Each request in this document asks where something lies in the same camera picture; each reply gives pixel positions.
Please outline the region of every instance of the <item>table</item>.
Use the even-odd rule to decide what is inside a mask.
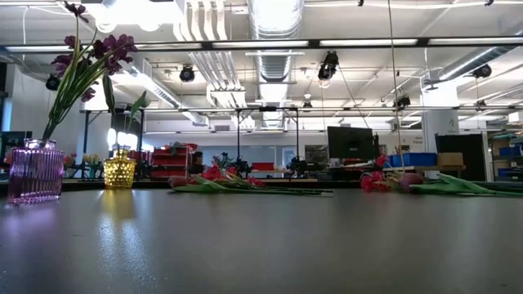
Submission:
[[[0,293],[523,292],[523,200],[334,196],[0,200]]]
[[[415,166],[415,167],[405,167],[405,170],[406,171],[415,171],[415,172],[436,172],[436,171],[441,171],[441,172],[457,172],[458,173],[458,178],[461,178],[461,171],[463,171],[465,169],[465,166],[455,166],[455,167],[418,167],[418,166]],[[393,171],[398,171],[398,172],[402,172],[404,170],[403,167],[387,167],[387,168],[383,168],[383,171],[384,172],[393,172]]]

